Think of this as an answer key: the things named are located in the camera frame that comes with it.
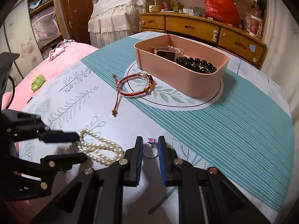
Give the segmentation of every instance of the sliding wardrobe door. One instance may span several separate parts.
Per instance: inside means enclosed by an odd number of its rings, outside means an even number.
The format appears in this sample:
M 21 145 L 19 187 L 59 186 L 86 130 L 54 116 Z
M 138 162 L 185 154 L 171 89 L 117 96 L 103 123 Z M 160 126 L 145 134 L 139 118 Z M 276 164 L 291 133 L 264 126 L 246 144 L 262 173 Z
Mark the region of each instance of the sliding wardrobe door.
M 25 77 L 44 60 L 32 32 L 27 0 L 10 12 L 4 24 L 8 46 L 11 52 L 20 54 L 16 64 Z
M 5 39 L 5 34 L 4 34 L 4 26 L 2 25 L 2 27 L 0 28 L 0 54 L 2 52 L 9 52 L 7 43 L 6 43 L 6 39 Z M 22 81 L 22 77 L 20 75 L 20 73 L 18 72 L 15 64 L 13 63 L 13 66 L 10 70 L 10 75 L 13 78 L 13 80 L 15 81 L 15 84 L 17 85 L 18 83 L 20 83 L 20 81 Z M 13 86 L 10 82 L 10 80 L 8 80 L 7 83 L 7 87 L 6 87 L 6 92 L 12 90 Z

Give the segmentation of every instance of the crumpled green bag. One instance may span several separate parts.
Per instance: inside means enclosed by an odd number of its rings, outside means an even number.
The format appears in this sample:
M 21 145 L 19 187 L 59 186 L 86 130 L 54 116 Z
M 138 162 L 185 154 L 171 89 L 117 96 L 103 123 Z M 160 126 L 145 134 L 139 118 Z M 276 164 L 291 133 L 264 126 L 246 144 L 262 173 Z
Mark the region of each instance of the crumpled green bag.
M 31 90 L 34 92 L 37 91 L 38 89 L 40 89 L 40 87 L 44 84 L 45 81 L 46 78 L 42 74 L 35 76 L 31 83 Z

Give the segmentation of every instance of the red braided bracelet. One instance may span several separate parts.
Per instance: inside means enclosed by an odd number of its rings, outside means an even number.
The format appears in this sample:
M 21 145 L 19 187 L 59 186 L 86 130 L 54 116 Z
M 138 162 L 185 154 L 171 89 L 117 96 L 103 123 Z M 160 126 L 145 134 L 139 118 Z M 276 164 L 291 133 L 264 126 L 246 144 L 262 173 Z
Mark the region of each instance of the red braided bracelet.
M 116 75 L 113 74 L 112 75 L 113 78 L 114 78 L 114 83 L 116 85 L 116 90 L 117 90 L 117 97 L 116 97 L 116 103 L 115 103 L 115 106 L 114 106 L 114 109 L 112 110 L 112 115 L 114 117 L 116 117 L 116 114 L 117 114 L 117 111 L 116 111 L 116 108 L 117 108 L 117 104 L 118 104 L 118 95 L 121 94 L 122 96 L 124 97 L 135 97 L 135 96 L 139 96 L 139 95 L 142 95 L 142 94 L 145 94 L 145 93 L 148 93 L 149 90 L 153 87 L 153 78 L 151 75 L 148 75 L 146 73 L 141 73 L 141 72 L 138 72 L 138 73 L 134 73 L 134 74 L 131 74 L 131 75 L 127 75 L 125 77 L 123 77 L 119 82 L 117 81 L 117 78 L 116 78 Z M 137 92 L 133 92 L 133 93 L 126 93 L 126 92 L 122 92 L 121 91 L 121 85 L 128 79 L 132 79 L 132 78 L 136 78 L 136 77 L 143 77 L 147 80 L 147 85 L 144 89 L 140 90 L 140 91 L 137 91 Z

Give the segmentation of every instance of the pink box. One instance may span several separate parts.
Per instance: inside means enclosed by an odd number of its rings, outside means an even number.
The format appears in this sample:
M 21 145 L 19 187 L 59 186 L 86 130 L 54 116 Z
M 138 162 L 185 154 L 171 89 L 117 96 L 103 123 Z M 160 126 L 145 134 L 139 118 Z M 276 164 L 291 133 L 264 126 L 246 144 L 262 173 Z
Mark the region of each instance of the pink box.
M 183 49 L 182 57 L 199 58 L 212 63 L 217 71 L 212 74 L 194 72 L 154 54 L 155 47 L 168 45 Z M 192 98 L 203 98 L 210 90 L 217 87 L 229 62 L 229 57 L 225 54 L 176 35 L 167 34 L 147 39 L 135 44 L 134 48 L 140 70 L 146 71 Z

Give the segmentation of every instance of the wooden drawer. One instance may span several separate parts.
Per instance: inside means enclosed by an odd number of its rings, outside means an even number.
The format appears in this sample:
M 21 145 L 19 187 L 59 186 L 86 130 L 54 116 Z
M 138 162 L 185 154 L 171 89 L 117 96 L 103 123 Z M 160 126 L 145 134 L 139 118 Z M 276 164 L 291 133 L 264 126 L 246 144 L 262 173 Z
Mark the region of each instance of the wooden drawer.
M 165 34 L 165 30 L 160 30 L 160 29 L 148 29 L 148 28 L 142 28 L 141 31 L 142 31 L 142 32 L 145 32 L 145 31 L 152 31 L 152 32 L 159 32 L 159 33 L 164 33 L 164 34 Z
M 166 16 L 166 30 L 191 35 L 214 44 L 217 44 L 219 26 L 209 22 L 192 18 L 179 18 Z M 214 33 L 217 31 L 216 41 L 213 41 Z
M 165 30 L 163 15 L 140 15 L 141 27 Z
M 254 40 L 223 27 L 220 30 L 218 46 L 243 57 L 257 67 L 264 51 L 264 47 Z

